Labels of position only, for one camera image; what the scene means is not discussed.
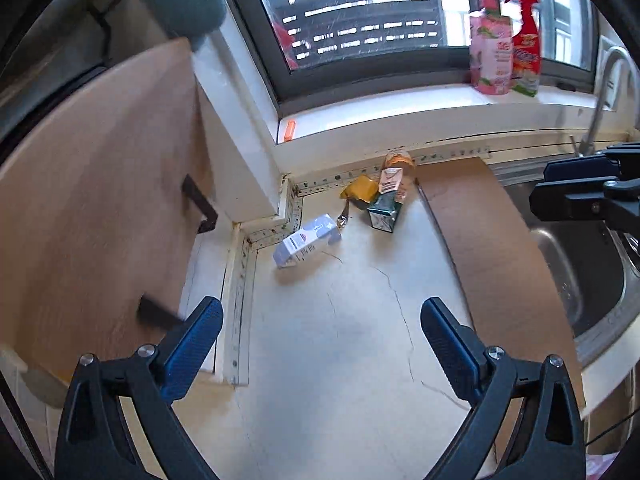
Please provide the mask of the chrome faucet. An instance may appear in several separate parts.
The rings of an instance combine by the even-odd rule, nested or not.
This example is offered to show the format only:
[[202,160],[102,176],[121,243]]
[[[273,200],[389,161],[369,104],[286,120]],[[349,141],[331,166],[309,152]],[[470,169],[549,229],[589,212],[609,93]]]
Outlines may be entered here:
[[597,103],[594,108],[590,126],[586,134],[582,137],[582,140],[578,143],[575,142],[575,139],[572,139],[574,153],[577,157],[591,156],[596,152],[597,134],[603,117],[606,94],[608,93],[608,78],[610,78],[618,63],[624,63],[628,68],[631,88],[634,92],[634,122],[632,125],[636,130],[639,129],[639,69],[631,58],[629,52],[624,47],[610,47],[606,51],[604,58],[601,87],[598,93]]

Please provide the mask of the stainless steel sink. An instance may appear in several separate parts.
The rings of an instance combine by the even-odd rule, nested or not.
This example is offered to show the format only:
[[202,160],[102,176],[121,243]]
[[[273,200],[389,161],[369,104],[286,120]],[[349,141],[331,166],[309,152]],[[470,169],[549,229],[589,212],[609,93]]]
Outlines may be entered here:
[[639,270],[625,242],[602,222],[542,222],[528,196],[549,161],[499,162],[490,167],[506,189],[547,261],[586,367],[623,335],[639,315]]

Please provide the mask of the brown cardboard sheet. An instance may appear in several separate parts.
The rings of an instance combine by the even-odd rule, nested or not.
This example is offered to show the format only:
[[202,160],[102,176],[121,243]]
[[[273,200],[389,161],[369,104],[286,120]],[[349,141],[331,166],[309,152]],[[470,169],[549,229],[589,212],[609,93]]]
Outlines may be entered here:
[[[477,157],[423,166],[416,185],[446,243],[472,330],[514,359],[560,356],[580,411],[585,398],[570,324],[546,260],[503,186]],[[499,462],[521,403],[510,403],[498,433]]]

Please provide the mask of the red spray bottle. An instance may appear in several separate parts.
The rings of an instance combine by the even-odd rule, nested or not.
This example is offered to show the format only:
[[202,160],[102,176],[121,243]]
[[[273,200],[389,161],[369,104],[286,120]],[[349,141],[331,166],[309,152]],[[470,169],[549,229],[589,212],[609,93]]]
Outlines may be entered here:
[[516,0],[521,9],[521,29],[512,38],[513,58],[511,87],[524,96],[537,95],[541,71],[539,28],[534,19],[534,6],[539,0]]

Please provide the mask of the pink detergent bottle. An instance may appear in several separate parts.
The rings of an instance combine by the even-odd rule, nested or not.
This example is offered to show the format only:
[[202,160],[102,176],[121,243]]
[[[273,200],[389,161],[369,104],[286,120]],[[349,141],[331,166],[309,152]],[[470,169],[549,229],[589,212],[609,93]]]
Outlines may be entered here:
[[472,86],[488,96],[510,90],[513,46],[512,20],[500,11],[499,0],[480,0],[470,19]]

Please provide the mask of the orange snack wrapper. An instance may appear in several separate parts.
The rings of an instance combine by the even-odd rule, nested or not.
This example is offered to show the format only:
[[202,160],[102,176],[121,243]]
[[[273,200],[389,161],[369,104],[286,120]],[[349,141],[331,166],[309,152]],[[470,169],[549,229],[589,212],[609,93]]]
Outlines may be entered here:
[[392,193],[396,203],[405,203],[415,172],[416,165],[408,152],[401,150],[389,152],[384,159],[378,178],[378,192]]

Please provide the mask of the green carton box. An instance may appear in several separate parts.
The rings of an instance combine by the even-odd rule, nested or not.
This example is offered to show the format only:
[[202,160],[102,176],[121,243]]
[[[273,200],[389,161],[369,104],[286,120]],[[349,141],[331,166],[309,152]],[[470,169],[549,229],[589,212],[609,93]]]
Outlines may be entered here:
[[402,183],[379,188],[378,194],[367,208],[371,228],[393,233],[406,196],[407,190]]

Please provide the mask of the yellow crumpled wrapper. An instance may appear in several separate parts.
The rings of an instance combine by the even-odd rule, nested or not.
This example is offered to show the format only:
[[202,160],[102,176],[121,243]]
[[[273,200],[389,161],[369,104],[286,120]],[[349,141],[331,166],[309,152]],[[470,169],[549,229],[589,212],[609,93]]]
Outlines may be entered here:
[[341,199],[348,200],[360,209],[367,209],[378,196],[378,182],[362,174],[341,192]]

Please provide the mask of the white purple carton box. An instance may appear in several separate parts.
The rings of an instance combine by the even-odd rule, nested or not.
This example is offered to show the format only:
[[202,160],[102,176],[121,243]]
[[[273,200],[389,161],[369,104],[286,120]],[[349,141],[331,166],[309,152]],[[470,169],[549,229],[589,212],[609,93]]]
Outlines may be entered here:
[[272,255],[278,269],[297,266],[326,246],[342,239],[340,228],[328,214],[309,220],[277,244]]

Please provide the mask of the small orange object on sill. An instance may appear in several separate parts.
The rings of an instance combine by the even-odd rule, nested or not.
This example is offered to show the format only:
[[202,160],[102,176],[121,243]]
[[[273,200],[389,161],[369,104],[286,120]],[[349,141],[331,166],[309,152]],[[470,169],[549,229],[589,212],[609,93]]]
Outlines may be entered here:
[[296,128],[296,121],[294,119],[289,119],[286,122],[285,129],[284,129],[284,136],[283,136],[284,142],[291,142],[294,139],[295,128]]

